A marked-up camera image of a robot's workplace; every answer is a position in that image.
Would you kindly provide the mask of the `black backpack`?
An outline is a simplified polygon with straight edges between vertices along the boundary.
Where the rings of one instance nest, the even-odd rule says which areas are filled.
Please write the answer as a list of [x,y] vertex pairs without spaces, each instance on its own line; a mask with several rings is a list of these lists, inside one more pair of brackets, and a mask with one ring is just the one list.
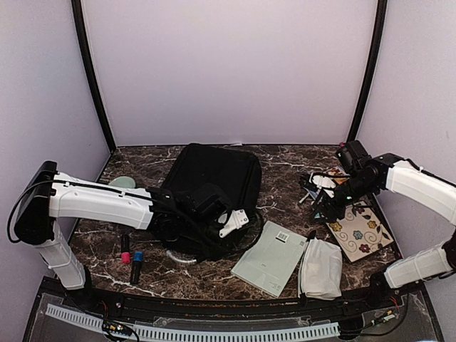
[[153,216],[147,230],[197,262],[242,254],[245,234],[264,223],[256,208],[261,176],[260,161],[250,152],[192,143],[162,185],[148,190]]

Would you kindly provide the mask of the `dog picture book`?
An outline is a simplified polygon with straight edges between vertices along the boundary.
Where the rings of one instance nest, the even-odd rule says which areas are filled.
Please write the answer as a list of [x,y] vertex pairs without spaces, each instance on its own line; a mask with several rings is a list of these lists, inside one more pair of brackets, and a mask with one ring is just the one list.
[[333,168],[328,171],[322,172],[322,171],[310,171],[310,172],[304,172],[301,174],[299,178],[299,184],[302,188],[304,188],[314,199],[316,199],[320,194],[326,194],[330,198],[334,197],[334,189],[337,187],[334,187],[333,189],[329,188],[317,188],[317,186],[311,184],[309,182],[309,176],[311,173],[317,172],[320,175],[325,175],[332,177],[333,180],[337,183],[337,186],[342,185],[345,181],[347,181],[350,176],[347,175],[344,171],[338,169],[338,168]]

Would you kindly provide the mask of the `pale green notebook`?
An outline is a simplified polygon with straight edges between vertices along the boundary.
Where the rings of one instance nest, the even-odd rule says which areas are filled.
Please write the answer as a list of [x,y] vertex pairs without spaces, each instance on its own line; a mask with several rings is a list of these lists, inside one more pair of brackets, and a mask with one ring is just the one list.
[[278,298],[302,258],[306,245],[305,237],[268,221],[258,242],[242,255],[231,274]]

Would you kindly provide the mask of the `white fabric pouch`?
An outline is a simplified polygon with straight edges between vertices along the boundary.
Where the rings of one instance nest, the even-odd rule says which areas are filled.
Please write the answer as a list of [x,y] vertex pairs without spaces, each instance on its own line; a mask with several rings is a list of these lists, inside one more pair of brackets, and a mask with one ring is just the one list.
[[306,239],[298,272],[298,297],[332,301],[341,297],[343,258],[341,248],[316,238],[313,230]]

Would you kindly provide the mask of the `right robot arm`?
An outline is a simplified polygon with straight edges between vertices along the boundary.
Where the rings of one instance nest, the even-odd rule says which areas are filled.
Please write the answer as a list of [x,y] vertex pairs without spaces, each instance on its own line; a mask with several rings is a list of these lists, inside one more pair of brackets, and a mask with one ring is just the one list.
[[[358,140],[342,144],[336,157],[342,174],[312,172],[307,177],[319,191],[311,215],[316,221],[333,223],[344,218],[348,206],[362,197],[384,192],[387,198],[398,196],[385,209],[408,229],[421,219],[427,225],[455,227],[454,182],[438,177],[408,157],[390,152],[373,157]],[[372,287],[363,295],[368,308],[379,309],[390,299],[391,289],[455,275],[455,233],[439,233],[432,227],[419,228],[418,232],[430,238],[430,246],[414,237],[405,258],[372,275]]]

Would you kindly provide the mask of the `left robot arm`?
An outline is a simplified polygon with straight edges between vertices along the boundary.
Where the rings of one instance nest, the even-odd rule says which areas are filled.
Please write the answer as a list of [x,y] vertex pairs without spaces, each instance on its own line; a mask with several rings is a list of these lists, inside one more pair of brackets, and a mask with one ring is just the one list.
[[92,289],[88,267],[69,247],[58,219],[120,224],[159,234],[165,242],[174,242],[189,232],[188,239],[207,259],[225,252],[208,233],[215,229],[219,237],[230,226],[232,215],[230,199],[213,184],[180,193],[159,187],[103,185],[60,172],[56,162],[45,161],[13,205],[6,235],[12,244],[24,243],[38,250],[73,300],[93,311],[100,305],[100,294]]

